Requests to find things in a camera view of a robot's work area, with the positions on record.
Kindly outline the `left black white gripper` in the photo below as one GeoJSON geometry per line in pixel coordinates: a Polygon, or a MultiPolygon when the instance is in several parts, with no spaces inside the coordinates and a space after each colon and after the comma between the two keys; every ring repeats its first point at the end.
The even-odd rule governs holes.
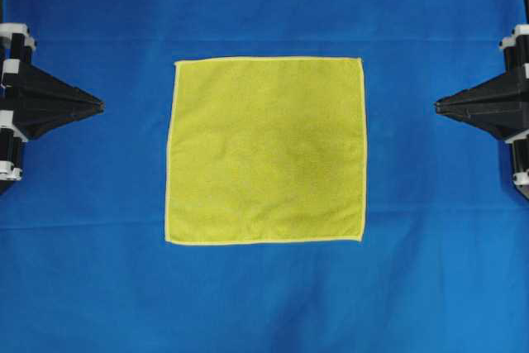
{"type": "Polygon", "coordinates": [[[1,24],[1,181],[18,182],[26,143],[73,122],[103,113],[103,101],[35,67],[35,39],[24,23],[1,24]],[[16,75],[23,93],[4,82],[16,75]]]}

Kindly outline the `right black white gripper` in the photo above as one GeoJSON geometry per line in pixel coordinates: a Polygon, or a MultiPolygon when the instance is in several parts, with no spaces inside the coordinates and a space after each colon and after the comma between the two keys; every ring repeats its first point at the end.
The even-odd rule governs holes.
{"type": "Polygon", "coordinates": [[[436,113],[486,131],[510,149],[512,182],[528,185],[528,25],[501,40],[506,71],[435,102],[436,113]]]}

